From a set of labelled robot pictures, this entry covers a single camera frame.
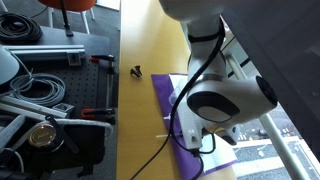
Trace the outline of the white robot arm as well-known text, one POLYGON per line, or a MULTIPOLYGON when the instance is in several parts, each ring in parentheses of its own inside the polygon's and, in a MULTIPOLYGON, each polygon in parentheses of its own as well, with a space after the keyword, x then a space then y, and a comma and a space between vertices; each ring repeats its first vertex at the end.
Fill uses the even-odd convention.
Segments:
POLYGON ((227 77, 221 52, 225 37, 221 14, 237 0, 159 0, 170 18, 187 26, 191 54, 188 81, 176 99, 185 147, 201 147, 202 131, 229 130, 271 110, 278 99, 260 76, 243 80, 227 77))

